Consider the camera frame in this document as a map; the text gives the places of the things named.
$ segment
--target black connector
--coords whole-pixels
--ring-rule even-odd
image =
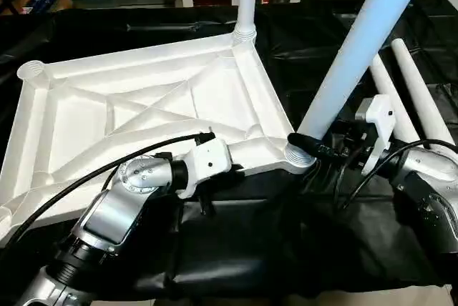
[[[304,134],[290,133],[288,142],[318,159],[329,160],[341,157],[335,149],[326,146],[323,141]]]
[[[214,132],[206,132],[206,133],[201,132],[196,136],[194,140],[195,140],[196,145],[201,145],[203,143],[209,142],[210,140],[214,138],[216,138]]]

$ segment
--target table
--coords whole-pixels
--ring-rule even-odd
[[[294,127],[344,40],[360,3],[332,1],[257,9],[256,46]],[[20,92],[17,68],[26,61],[61,61],[228,33],[234,8],[72,9],[0,19],[0,154],[4,153]],[[458,17],[446,0],[415,0],[391,35],[402,36],[458,139]],[[388,46],[382,58],[399,87],[399,69]],[[375,93],[366,74],[341,113],[352,118],[362,98]],[[408,112],[413,106],[406,103]],[[368,291],[442,280],[414,236],[396,218],[387,181],[374,179],[342,217],[331,212],[331,190],[322,182],[301,195],[294,177],[274,171],[231,186],[210,186],[215,216],[198,202],[166,199],[151,204],[119,262],[107,268],[104,300],[159,297],[252,297],[324,290]],[[358,182],[349,171],[343,194]],[[72,222],[32,230],[1,271],[0,304],[10,305]]]

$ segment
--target black cable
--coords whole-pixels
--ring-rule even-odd
[[[351,163],[358,158],[361,151],[363,151],[364,146],[361,145],[360,147],[356,148],[345,160],[344,164],[342,165],[340,171],[338,172],[336,184],[334,185],[333,191],[333,208],[334,212],[338,210],[338,195],[341,191],[342,181],[344,180],[345,171],[348,169]]]
[[[33,212],[30,217],[28,217],[21,226],[18,227],[18,229],[15,231],[15,233],[11,236],[10,240],[6,243],[6,246],[2,252],[1,259],[0,261],[4,260],[5,257],[8,255],[9,251],[13,248],[13,246],[22,238],[22,235],[27,231],[27,229],[34,223],[38,217],[40,217],[43,213],[45,213],[51,206],[53,206],[55,203],[57,203],[59,200],[67,196],[70,192],[81,186],[82,184],[88,182],[89,180],[93,179],[94,177],[100,175],[103,172],[106,172],[107,170],[110,170],[112,168],[115,168],[119,166],[120,164],[133,159],[137,156],[140,156],[142,154],[145,154],[147,152],[150,152],[152,150],[159,149],[160,147],[164,147],[165,145],[170,145],[174,144],[177,142],[184,142],[185,140],[191,140],[198,138],[200,135],[205,135],[205,134],[190,134],[187,136],[181,136],[177,138],[172,138],[172,139],[167,139],[163,142],[159,142],[153,145],[150,145],[148,147],[144,147],[143,149],[140,149],[136,152],[133,152],[131,154],[128,154],[127,156],[124,156],[122,158],[116,159],[115,161],[108,163],[104,165],[103,167],[100,167],[97,170],[94,170],[93,172],[90,172],[89,174],[83,176],[82,178],[78,179],[77,181],[73,182],[71,185],[69,185],[67,188],[64,188],[59,194],[54,195],[51,199],[46,201],[39,209],[37,209],[35,212]]]
[[[456,145],[453,145],[453,144],[450,144],[450,143],[447,143],[447,142],[444,142],[443,140],[438,140],[438,139],[423,139],[423,140],[417,140],[416,142],[412,142],[412,143],[408,143],[408,144],[405,144],[403,145],[402,147],[398,148],[396,151],[392,152],[391,154],[389,154],[388,156],[386,156],[383,160],[380,161],[380,163],[378,163],[376,165],[375,168],[373,168],[371,170],[371,172],[369,172],[366,177],[364,177],[361,182],[359,182],[358,186],[353,190],[353,192],[349,195],[349,197],[347,198],[347,200],[342,204],[342,206],[340,207],[340,211],[342,210],[345,210],[350,204],[351,202],[354,200],[354,198],[358,195],[358,193],[364,188],[364,186],[366,186],[366,184],[370,181],[370,179],[372,177],[375,176],[375,174],[385,165],[387,164],[389,161],[391,161],[393,158],[395,158],[396,156],[402,154],[403,152],[413,148],[413,147],[418,147],[420,145],[431,145],[431,144],[434,144],[434,145],[440,145],[440,146],[443,146],[443,147],[446,147],[448,149],[451,149],[453,152],[457,153],[458,154],[458,147]]]
[[[301,194],[308,193],[311,185],[315,181],[315,178],[319,175],[320,170],[321,170],[321,161],[318,160],[315,163],[315,166],[313,167],[313,169],[310,172],[305,173],[301,183],[303,184],[304,182],[306,182],[306,181],[307,182],[306,182],[306,185],[304,186],[304,188],[302,189]]]
[[[114,177],[114,175],[116,174],[117,170],[120,168],[120,166],[118,165],[117,167],[115,167],[112,172],[110,172],[110,174],[108,175],[107,179],[105,180],[103,186],[102,186],[102,189],[100,190],[101,192],[103,192],[104,190],[106,190],[106,188],[108,188],[108,184],[109,182],[112,180],[112,178]]]

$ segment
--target white tube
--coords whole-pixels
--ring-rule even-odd
[[[414,124],[412,124],[412,120],[410,120],[410,117],[407,114],[406,107],[404,107],[396,87],[394,86],[384,63],[378,54],[375,55],[369,68],[379,93],[389,95],[391,106],[394,110],[394,116],[396,117],[394,136],[406,143],[420,140]]]
[[[322,139],[410,0],[366,0],[298,132]]]
[[[240,41],[251,40],[256,37],[255,3],[256,0],[239,0],[238,2],[234,36]]]
[[[395,39],[391,43],[391,47],[401,68],[407,89],[409,90],[427,138],[440,139],[450,144],[455,144],[406,44],[402,39]],[[438,146],[434,146],[434,148],[439,151],[450,152],[449,150],[439,149]]]

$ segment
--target white bracket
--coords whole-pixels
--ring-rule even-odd
[[[396,124],[396,117],[389,96],[379,94],[374,98],[364,99],[356,111],[355,119],[374,124],[379,136],[361,171],[365,176],[376,166],[383,151],[390,146],[389,138]]]
[[[191,197],[199,183],[228,172],[232,167],[228,146],[218,138],[196,146],[181,159],[187,167],[187,186],[177,191],[180,199]]]

